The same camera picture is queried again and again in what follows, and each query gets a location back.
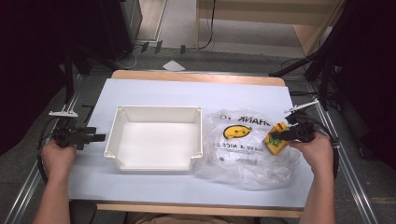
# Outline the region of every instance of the white table surface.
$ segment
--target white table surface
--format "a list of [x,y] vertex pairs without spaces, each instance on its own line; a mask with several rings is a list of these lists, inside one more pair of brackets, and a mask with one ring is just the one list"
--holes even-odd
[[[118,105],[200,106],[204,115],[245,108],[277,121],[284,120],[284,110],[292,107],[287,87],[108,79],[88,125],[105,133],[106,141]],[[244,190],[193,174],[131,174],[104,157],[106,141],[90,143],[78,152],[69,181],[71,199],[302,208],[313,178],[303,156],[292,183],[283,189]]]

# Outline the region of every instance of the yellow sponge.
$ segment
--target yellow sponge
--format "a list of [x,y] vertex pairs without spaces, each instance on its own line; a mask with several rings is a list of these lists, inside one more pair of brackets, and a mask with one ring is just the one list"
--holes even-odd
[[267,136],[265,136],[264,140],[262,140],[262,142],[267,146],[268,150],[274,156],[276,156],[283,148],[285,148],[287,143],[284,140],[272,138],[270,133],[281,133],[283,131],[286,131],[287,129],[288,126],[286,125],[286,123],[281,121],[278,124],[274,125],[274,127],[267,134]]

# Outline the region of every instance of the plastic bag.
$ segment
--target plastic bag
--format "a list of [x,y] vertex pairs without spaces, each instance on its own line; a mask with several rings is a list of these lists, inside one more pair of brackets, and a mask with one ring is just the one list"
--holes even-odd
[[198,177],[242,189],[278,189],[289,184],[300,151],[285,147],[273,156],[262,142],[275,122],[251,110],[220,110],[203,122],[204,156]]

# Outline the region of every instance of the white plastic tray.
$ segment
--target white plastic tray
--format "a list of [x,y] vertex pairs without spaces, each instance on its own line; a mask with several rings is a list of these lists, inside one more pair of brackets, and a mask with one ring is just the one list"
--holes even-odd
[[203,156],[200,107],[118,107],[105,157],[122,171],[189,171]]

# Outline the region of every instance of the wooden table edge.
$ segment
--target wooden table edge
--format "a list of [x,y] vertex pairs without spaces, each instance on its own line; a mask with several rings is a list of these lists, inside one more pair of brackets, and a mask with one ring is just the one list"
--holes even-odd
[[97,202],[99,210],[239,217],[301,217],[303,208]]
[[138,79],[138,80],[162,80],[162,81],[189,81],[189,82],[213,82],[229,84],[265,85],[284,87],[285,81],[280,77],[249,77],[208,73],[182,73],[167,71],[129,71],[117,70],[113,73],[113,79]]

